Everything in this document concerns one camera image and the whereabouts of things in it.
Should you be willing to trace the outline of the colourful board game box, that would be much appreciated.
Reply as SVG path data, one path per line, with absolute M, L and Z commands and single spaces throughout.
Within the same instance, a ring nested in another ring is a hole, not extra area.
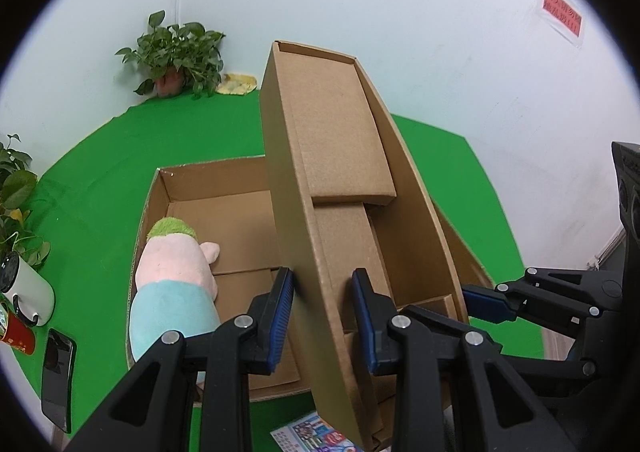
M 359 452 L 355 443 L 322 420 L 317 412 L 270 432 L 284 452 Z

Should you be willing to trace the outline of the narrow brown cardboard tray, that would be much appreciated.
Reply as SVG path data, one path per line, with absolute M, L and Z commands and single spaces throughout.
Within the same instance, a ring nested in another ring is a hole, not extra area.
M 445 227 L 380 95 L 352 56 L 278 40 L 260 90 L 280 251 L 297 279 L 295 339 L 320 416 L 367 451 L 387 446 L 392 380 L 371 376 L 352 272 L 399 307 L 439 299 L 468 317 Z

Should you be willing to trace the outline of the black smartphone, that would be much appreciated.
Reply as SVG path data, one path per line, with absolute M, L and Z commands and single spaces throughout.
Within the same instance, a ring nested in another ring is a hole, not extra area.
M 41 409 L 50 422 L 69 434 L 72 430 L 72 376 L 77 345 L 73 339 L 50 328 L 44 350 Z

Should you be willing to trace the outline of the pink and blue plush toy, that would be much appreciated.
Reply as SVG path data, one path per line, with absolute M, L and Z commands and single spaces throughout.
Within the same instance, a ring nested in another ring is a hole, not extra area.
M 219 328 L 218 285 L 212 272 L 219 255 L 217 243 L 201 243 L 179 218 L 164 217 L 153 224 L 134 272 L 128 328 L 134 360 L 169 331 L 192 337 Z

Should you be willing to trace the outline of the red paper cup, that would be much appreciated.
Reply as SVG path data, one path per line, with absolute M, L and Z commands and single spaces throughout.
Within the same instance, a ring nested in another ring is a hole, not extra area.
M 4 302 L 0 305 L 0 338 L 26 356 L 31 356 L 35 351 L 34 332 Z

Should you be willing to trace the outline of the potted plant in white mug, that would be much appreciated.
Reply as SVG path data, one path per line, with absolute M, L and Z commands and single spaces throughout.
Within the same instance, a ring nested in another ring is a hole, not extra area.
M 53 314 L 55 294 L 40 274 L 51 245 L 29 229 L 28 200 L 38 176 L 32 157 L 20 150 L 18 134 L 1 142 L 1 295 L 30 328 L 46 325 Z

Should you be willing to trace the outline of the green table cloth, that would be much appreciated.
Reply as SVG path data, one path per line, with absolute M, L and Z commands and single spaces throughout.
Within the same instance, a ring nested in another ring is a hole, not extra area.
M 495 282 L 524 264 L 494 187 L 465 138 L 397 117 L 428 193 Z M 143 205 L 158 168 L 262 154 L 256 94 L 184 94 L 130 108 L 44 172 L 29 224 L 50 244 L 42 267 L 56 305 L 51 324 L 77 345 L 73 428 L 126 373 L 128 282 Z

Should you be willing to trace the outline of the large open cardboard box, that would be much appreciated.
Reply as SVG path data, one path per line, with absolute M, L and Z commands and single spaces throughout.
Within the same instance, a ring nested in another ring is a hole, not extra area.
M 390 261 L 363 214 L 363 256 L 347 256 L 343 243 L 314 239 L 313 216 L 296 218 L 288 207 L 276 214 L 271 194 L 314 204 L 386 205 L 396 196 L 382 149 L 322 149 L 216 160 L 160 168 L 143 209 L 130 292 L 154 281 L 193 283 L 204 304 L 186 304 L 191 320 L 213 311 L 219 321 L 236 316 L 267 284 L 269 270 L 290 264 L 300 284 L 340 300 L 357 264 L 372 264 L 375 283 L 390 289 Z

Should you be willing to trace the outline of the yellow cloth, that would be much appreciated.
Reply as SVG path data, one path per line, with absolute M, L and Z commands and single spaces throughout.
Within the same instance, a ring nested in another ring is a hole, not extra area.
M 224 96 L 246 96 L 257 89 L 257 79 L 252 75 L 227 73 L 222 75 L 216 87 L 217 94 Z

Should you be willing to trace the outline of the potted plant in brown pot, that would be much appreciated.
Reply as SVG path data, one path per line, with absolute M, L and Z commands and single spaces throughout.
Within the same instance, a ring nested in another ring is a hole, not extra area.
M 151 13 L 136 44 L 115 52 L 143 76 L 134 93 L 168 98 L 190 90 L 195 97 L 210 96 L 222 81 L 220 45 L 226 35 L 200 22 L 165 25 L 165 16 L 164 10 Z

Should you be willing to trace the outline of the red wall notice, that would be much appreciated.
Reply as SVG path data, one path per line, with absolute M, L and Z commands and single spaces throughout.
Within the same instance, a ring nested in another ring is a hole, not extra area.
M 538 0 L 537 14 L 572 46 L 584 42 L 584 14 L 571 0 Z

